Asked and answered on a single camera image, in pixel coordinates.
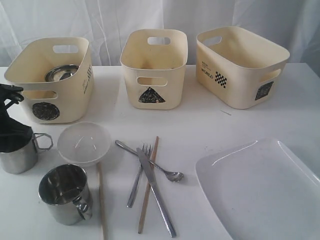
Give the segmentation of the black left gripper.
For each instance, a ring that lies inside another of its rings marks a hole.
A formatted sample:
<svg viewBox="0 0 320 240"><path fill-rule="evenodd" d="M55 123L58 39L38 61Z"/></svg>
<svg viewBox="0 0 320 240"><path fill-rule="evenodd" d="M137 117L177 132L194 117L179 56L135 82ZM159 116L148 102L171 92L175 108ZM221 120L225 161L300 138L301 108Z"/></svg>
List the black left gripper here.
<svg viewBox="0 0 320 240"><path fill-rule="evenodd" d="M11 153L24 147L32 137L32 128L13 119L8 108L25 98L19 86L0 84L0 152Z"/></svg>

